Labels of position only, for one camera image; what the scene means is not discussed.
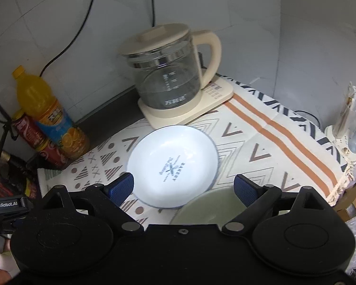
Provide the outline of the person's left hand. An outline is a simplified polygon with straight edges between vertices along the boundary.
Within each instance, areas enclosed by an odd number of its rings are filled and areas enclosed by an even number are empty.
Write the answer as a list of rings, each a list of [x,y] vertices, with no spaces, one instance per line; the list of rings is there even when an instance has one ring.
[[[0,284],[6,284],[20,273],[10,249],[10,240],[0,236]]]

